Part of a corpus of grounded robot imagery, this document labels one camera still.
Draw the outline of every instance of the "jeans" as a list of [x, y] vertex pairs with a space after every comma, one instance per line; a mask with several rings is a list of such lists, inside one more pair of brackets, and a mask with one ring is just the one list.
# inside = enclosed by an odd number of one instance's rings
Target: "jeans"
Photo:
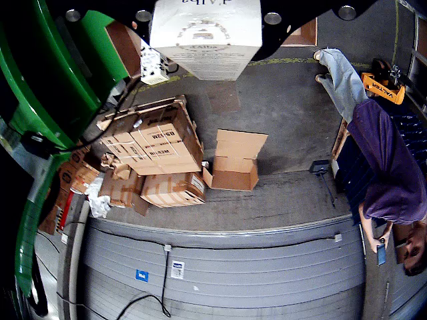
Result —
[[319, 58], [329, 73], [318, 77], [318, 81], [325, 87], [340, 115], [350, 123], [354, 108], [368, 98], [362, 80], [340, 50], [323, 49]]

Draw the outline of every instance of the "white sticker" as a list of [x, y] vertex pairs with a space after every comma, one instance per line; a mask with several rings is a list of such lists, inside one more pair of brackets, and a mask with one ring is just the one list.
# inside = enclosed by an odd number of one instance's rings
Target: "white sticker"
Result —
[[191, 184], [194, 185], [196, 188], [200, 190], [201, 193], [205, 193], [205, 185], [203, 181], [201, 181], [199, 178], [197, 178], [196, 175], [193, 175], [191, 178]]
[[64, 245], [66, 245], [67, 244], [67, 242], [68, 242], [68, 236], [66, 235], [66, 234], [62, 234], [62, 237], [61, 237], [61, 242], [64, 244]]
[[171, 278], [184, 279], [184, 262], [172, 261]]

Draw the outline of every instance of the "purple shirt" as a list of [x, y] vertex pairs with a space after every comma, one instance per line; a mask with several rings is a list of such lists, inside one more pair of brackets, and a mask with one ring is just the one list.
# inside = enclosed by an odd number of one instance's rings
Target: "purple shirt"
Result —
[[379, 181], [366, 192], [365, 218], [400, 225], [421, 220], [427, 212], [426, 180], [387, 112], [367, 99], [354, 109], [347, 130]]

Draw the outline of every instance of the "orange pallet jack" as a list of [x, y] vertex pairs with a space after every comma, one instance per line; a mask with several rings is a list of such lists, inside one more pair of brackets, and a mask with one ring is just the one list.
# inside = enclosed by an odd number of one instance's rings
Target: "orange pallet jack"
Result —
[[397, 71], [400, 72], [398, 69], [392, 69], [386, 61], [374, 59], [372, 62], [372, 73], [362, 73], [360, 78], [366, 90], [400, 105], [405, 98], [405, 86], [401, 83], [397, 84], [395, 81], [395, 85], [392, 85], [397, 87], [397, 89], [387, 87], [390, 85], [389, 77], [395, 79]]

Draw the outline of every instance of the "crumpled paper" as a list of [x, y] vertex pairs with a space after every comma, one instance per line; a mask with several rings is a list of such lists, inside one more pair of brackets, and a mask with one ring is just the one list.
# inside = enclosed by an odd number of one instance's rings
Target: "crumpled paper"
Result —
[[111, 210], [109, 202], [111, 198], [109, 195], [102, 195], [98, 197], [99, 190], [101, 190], [102, 182], [104, 180], [104, 173], [100, 173], [95, 180], [87, 187], [85, 195], [89, 199], [89, 206], [91, 207], [92, 215], [95, 218], [106, 218], [108, 211]]

